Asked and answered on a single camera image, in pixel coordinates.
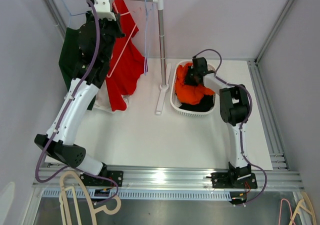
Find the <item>black t-shirt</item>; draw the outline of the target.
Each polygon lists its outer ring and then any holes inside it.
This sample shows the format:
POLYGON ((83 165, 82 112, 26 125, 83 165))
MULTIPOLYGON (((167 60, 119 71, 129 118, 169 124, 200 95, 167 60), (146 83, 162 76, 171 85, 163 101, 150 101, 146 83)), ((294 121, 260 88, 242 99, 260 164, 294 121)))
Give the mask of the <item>black t-shirt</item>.
POLYGON ((179 108, 182 110, 192 111, 192 112, 200 112, 200 113, 208 112, 214 107, 214 95, 213 96, 205 95, 203 99, 200 101, 200 103, 197 105, 180 103, 181 105, 179 106, 179 108))

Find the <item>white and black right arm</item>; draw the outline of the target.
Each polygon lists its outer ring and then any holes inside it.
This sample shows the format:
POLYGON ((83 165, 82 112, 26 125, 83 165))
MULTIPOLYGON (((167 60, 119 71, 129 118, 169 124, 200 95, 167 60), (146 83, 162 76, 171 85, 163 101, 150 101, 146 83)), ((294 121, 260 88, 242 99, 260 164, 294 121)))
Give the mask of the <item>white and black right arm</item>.
POLYGON ((220 117, 227 125, 230 143, 227 181, 232 187, 240 187, 252 174, 245 143, 246 123, 253 105, 251 94, 243 84, 227 82, 217 75, 217 70, 210 70, 204 57, 192 57, 186 82, 203 85, 219 96, 220 117))

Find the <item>orange t-shirt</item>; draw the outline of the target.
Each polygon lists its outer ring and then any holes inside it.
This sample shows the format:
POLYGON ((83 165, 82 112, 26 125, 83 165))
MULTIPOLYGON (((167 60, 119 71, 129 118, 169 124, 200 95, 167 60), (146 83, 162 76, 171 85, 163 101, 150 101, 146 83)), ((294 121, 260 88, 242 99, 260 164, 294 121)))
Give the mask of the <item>orange t-shirt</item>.
POLYGON ((202 84, 187 85, 185 78, 188 70, 192 67, 191 62, 179 64, 176 68, 176 79, 174 83, 174 91, 180 103, 189 105, 197 105, 201 102, 204 96, 213 96, 215 92, 202 84))

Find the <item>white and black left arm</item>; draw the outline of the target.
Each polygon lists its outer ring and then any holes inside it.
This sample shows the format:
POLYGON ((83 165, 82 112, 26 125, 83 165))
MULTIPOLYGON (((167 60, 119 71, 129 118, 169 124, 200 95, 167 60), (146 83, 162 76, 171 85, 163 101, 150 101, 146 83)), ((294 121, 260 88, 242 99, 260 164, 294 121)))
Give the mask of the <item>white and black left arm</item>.
POLYGON ((107 182, 107 167, 76 145, 75 140, 86 110, 110 70, 116 40, 125 36, 120 18, 119 14, 115 19, 100 18, 95 13, 86 15, 86 22, 75 31, 75 68, 68 94, 46 134, 37 134, 34 139, 41 149, 38 165, 45 156, 51 157, 90 174, 90 180, 97 186, 107 182))

